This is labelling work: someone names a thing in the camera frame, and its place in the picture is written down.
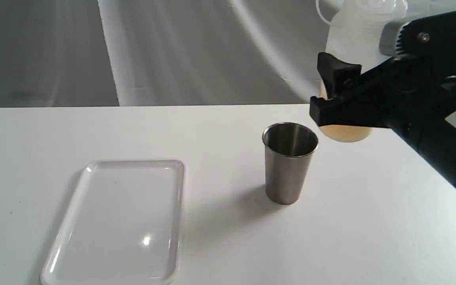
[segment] plastic bottle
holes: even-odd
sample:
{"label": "plastic bottle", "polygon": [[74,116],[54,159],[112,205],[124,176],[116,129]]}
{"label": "plastic bottle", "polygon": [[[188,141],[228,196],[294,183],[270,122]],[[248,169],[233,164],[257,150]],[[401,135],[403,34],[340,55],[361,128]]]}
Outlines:
{"label": "plastic bottle", "polygon": [[[331,21],[326,52],[346,63],[362,65],[362,73],[388,59],[380,54],[380,35],[385,24],[402,18],[407,12],[406,0],[345,0]],[[321,83],[320,96],[327,97]],[[336,141],[352,143],[365,139],[372,128],[330,125],[321,131]]]}

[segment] metal cup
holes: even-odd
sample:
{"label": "metal cup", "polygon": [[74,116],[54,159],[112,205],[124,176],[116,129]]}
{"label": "metal cup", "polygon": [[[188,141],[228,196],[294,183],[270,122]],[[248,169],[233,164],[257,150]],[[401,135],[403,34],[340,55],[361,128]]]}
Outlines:
{"label": "metal cup", "polygon": [[265,145],[266,195],[278,204],[298,200],[318,137],[296,123],[277,123],[262,135]]}

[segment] table surface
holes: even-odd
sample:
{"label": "table surface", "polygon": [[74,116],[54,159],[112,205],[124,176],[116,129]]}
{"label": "table surface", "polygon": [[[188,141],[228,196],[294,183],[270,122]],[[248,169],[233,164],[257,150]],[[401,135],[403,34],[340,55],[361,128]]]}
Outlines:
{"label": "table surface", "polygon": [[[318,132],[302,196],[264,195],[260,134]],[[174,284],[456,284],[456,190],[389,130],[343,144],[307,105],[0,109],[0,285],[37,285],[80,170],[187,167]]]}

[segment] cup rim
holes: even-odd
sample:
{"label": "cup rim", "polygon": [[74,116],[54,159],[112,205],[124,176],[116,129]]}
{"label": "cup rim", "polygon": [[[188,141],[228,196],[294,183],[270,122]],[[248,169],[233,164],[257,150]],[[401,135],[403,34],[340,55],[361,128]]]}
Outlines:
{"label": "cup rim", "polygon": [[[316,140],[316,145],[315,147],[313,148],[313,150],[311,150],[310,152],[306,153],[306,154],[303,154],[303,155],[286,155],[286,154],[282,154],[280,152],[277,152],[275,150],[273,150],[270,146],[268,146],[268,144],[265,142],[265,135],[266,133],[273,127],[275,126],[279,126],[279,125],[294,125],[294,126],[299,126],[300,128],[304,128],[306,131],[309,131],[311,132],[311,134],[314,135],[315,137],[315,140]],[[272,124],[270,126],[268,126],[264,131],[263,133],[261,134],[261,141],[263,142],[264,146],[266,148],[268,148],[270,151],[272,151],[273,153],[277,153],[281,156],[284,156],[284,157],[289,157],[289,158],[301,158],[301,157],[307,157],[309,155],[311,155],[312,153],[314,153],[317,149],[318,149],[318,146],[319,146],[319,139],[318,139],[318,135],[316,135],[315,132],[313,132],[313,130],[311,130],[310,128],[302,125],[302,124],[299,124],[299,123],[294,123],[294,122],[279,122],[279,123],[275,123],[275,124]]]}

